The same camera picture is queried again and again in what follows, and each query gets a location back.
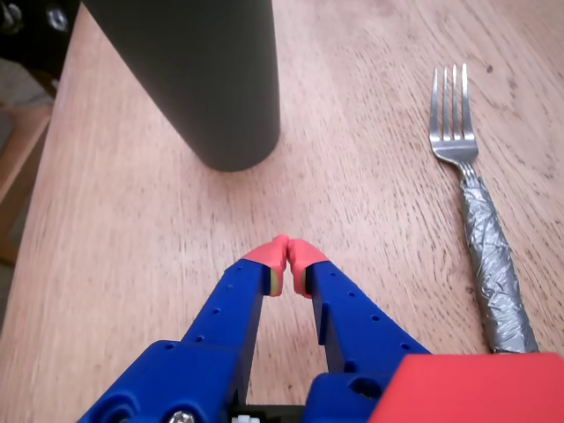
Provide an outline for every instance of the fork tines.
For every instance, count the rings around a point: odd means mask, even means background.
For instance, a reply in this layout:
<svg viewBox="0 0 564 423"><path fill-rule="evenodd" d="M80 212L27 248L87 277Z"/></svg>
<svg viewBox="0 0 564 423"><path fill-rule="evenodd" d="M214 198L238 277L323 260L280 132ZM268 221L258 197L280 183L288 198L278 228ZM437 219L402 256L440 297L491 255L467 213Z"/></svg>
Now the fork tines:
<svg viewBox="0 0 564 423"><path fill-rule="evenodd" d="M435 141L455 141L461 139L460 121L458 117L458 96L456 94L456 65L452 67L452 138L450 137L449 126L449 70L445 67L443 72L443 88L442 88L442 137L439 133L439 117L438 117L438 70L434 70L433 93L431 98L431 126L429 138L431 142ZM465 140L474 139L474 131L472 130L472 122L470 118L470 99L468 96L468 74L466 71L466 63L462 65L462 130Z"/></svg>

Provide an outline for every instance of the screw hole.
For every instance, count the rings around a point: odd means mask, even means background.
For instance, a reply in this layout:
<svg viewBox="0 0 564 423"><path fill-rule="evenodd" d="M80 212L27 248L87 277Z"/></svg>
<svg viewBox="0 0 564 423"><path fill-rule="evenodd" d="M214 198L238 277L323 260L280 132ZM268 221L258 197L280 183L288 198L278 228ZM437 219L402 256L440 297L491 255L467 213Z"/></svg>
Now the screw hole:
<svg viewBox="0 0 564 423"><path fill-rule="evenodd" d="M382 396L382 390L378 384L367 377L357 377L351 382L349 388L355 394L368 399L378 399Z"/></svg>

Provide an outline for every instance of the fork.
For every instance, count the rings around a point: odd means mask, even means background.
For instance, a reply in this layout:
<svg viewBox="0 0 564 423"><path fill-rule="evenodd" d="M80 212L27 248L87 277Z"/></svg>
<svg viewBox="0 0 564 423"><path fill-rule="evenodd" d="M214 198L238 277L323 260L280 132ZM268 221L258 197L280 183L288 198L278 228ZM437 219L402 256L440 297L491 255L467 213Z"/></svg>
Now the fork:
<svg viewBox="0 0 564 423"><path fill-rule="evenodd" d="M461 174L464 233L476 274L478 303L486 326L486 339L494 353L532 353L537 340L527 316L510 249L501 231L494 203L472 163L478 143L472 128L468 74L462 66L462 133L456 93L456 65L452 67L452 136L449 125L449 72L443 72L442 137L438 118L438 70L434 70L429 140L437 159Z"/></svg>

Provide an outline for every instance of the blue plastic bracket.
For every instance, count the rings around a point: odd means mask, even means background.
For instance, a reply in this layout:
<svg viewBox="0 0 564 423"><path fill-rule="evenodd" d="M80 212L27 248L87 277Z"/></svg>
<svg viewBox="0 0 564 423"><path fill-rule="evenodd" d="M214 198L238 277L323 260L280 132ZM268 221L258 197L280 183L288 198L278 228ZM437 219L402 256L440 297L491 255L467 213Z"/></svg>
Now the blue plastic bracket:
<svg viewBox="0 0 564 423"><path fill-rule="evenodd" d="M241 259L229 269L182 341L152 344L82 417L83 423L163 423L178 411L227 422L245 404L267 266Z"/></svg>
<svg viewBox="0 0 564 423"><path fill-rule="evenodd" d="M406 354L429 353L331 262L306 270L328 374L314 379L302 421L366 422Z"/></svg>

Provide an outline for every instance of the metal fork head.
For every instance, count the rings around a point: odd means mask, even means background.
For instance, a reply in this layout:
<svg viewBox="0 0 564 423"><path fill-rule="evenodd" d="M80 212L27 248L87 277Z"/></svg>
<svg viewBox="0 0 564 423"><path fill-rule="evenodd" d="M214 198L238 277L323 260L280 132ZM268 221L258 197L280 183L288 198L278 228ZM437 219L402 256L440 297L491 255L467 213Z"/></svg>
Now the metal fork head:
<svg viewBox="0 0 564 423"><path fill-rule="evenodd" d="M466 63L462 65L462 135L458 118L458 97L456 94L456 65L452 67L452 136L449 126L449 71L444 68L442 88L442 137L439 132L438 113L438 70L434 70L433 91L431 93L431 122L429 140L434 155L458 167L471 165L478 156L478 144L474 136L470 117L470 98L468 95L468 74Z"/></svg>

